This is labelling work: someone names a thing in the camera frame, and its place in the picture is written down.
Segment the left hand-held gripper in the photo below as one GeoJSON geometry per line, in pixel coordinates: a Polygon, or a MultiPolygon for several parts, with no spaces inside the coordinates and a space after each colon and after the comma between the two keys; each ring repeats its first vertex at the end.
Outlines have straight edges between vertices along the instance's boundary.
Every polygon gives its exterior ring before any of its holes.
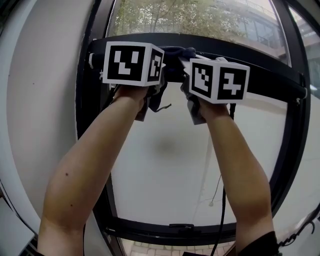
{"type": "Polygon", "coordinates": [[[110,85],[147,87],[143,108],[136,120],[143,122],[151,97],[165,85],[165,51],[144,42],[109,41],[106,43],[102,82],[110,85]]]}

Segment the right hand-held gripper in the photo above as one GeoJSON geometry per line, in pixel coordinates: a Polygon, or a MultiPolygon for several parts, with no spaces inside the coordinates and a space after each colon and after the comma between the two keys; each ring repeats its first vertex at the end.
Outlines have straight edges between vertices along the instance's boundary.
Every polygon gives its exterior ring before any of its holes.
{"type": "Polygon", "coordinates": [[[223,57],[214,60],[179,56],[186,73],[180,89],[187,99],[187,107],[194,125],[206,123],[200,114],[199,99],[210,104],[238,104],[248,90],[250,67],[229,62],[223,57]]]}

